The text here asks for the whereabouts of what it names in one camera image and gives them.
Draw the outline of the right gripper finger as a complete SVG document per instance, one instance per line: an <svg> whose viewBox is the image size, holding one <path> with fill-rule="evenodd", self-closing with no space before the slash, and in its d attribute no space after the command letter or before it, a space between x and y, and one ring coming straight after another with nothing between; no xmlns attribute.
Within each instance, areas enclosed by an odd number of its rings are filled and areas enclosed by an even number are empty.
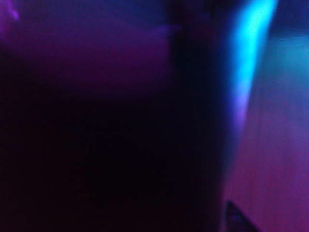
<svg viewBox="0 0 309 232"><path fill-rule="evenodd" d="M226 232L259 232L259 228L232 201L227 201L225 211Z"/></svg>

